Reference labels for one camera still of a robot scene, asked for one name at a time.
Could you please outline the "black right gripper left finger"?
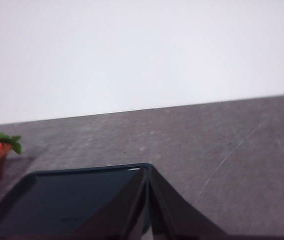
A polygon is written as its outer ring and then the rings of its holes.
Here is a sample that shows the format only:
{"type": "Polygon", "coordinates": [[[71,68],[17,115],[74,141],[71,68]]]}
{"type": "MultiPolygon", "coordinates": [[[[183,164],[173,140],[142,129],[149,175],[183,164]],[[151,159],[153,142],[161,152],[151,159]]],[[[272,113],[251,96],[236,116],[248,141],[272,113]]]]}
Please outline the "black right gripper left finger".
{"type": "Polygon", "coordinates": [[[147,170],[130,171],[133,176],[74,235],[81,240],[136,240],[143,233],[147,202],[147,170]]]}

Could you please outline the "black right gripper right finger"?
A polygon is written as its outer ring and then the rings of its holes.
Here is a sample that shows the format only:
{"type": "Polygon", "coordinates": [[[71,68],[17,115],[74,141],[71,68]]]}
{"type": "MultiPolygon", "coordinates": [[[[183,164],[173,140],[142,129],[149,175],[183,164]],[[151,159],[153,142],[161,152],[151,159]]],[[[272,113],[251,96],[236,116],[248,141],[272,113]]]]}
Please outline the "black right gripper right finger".
{"type": "Polygon", "coordinates": [[[150,166],[149,207],[155,240],[226,240],[229,235],[188,203],[150,166]]]}

